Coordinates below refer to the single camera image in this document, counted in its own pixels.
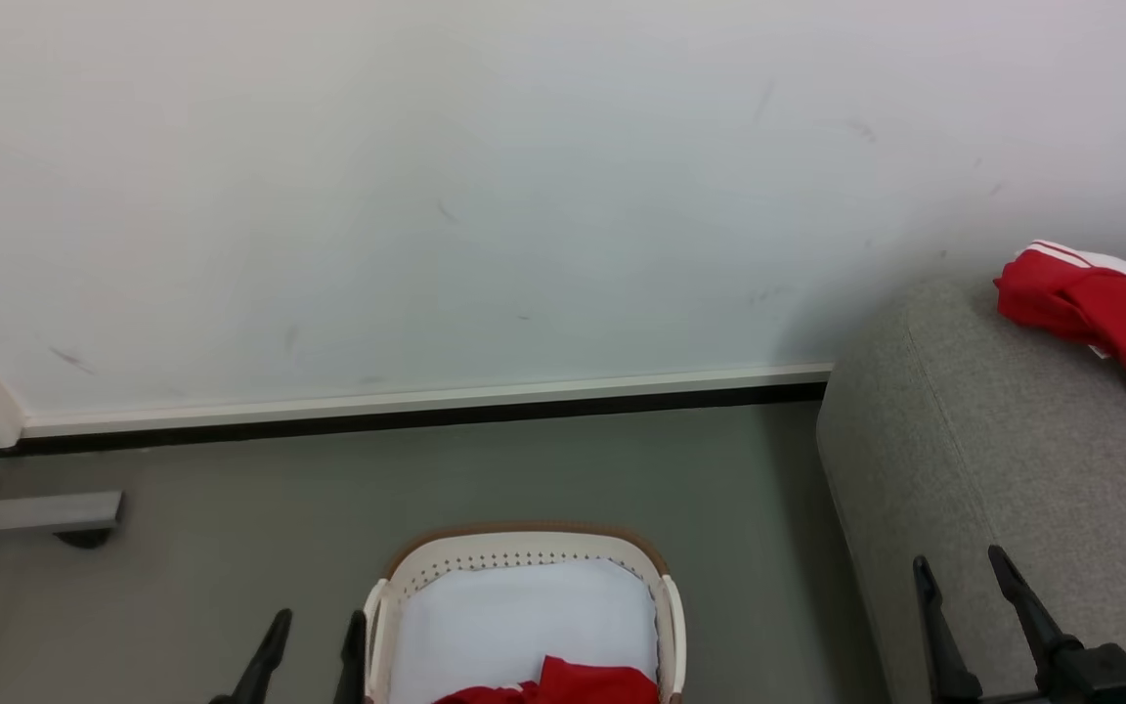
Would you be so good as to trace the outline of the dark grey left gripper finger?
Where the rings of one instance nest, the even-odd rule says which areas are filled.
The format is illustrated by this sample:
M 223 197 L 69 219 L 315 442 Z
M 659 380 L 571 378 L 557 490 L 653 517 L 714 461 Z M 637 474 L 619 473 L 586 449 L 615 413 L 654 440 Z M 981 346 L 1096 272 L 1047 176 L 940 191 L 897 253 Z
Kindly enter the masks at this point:
M 244 670 L 238 677 L 236 686 L 231 692 L 215 695 L 211 698 L 211 704 L 263 704 L 267 701 L 272 672 L 276 672 L 276 668 L 282 663 L 291 624 L 293 624 L 293 611 L 278 611 L 259 647 L 256 647 L 254 654 L 247 661 Z
M 367 629 L 366 612 L 354 611 L 341 642 L 341 670 L 332 704 L 366 703 Z

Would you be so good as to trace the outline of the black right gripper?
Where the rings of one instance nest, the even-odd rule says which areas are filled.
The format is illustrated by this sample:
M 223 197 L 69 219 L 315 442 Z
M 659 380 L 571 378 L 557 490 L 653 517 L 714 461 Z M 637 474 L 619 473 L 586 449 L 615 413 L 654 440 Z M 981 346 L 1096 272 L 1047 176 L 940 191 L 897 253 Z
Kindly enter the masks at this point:
M 1006 549 L 989 545 L 988 561 L 998 589 L 1015 607 L 1035 660 L 1037 689 L 983 698 L 981 681 L 966 667 L 944 616 L 930 563 L 917 555 L 912 574 L 932 703 L 1126 703 L 1126 651 L 1117 644 L 1083 647 L 1060 629 Z

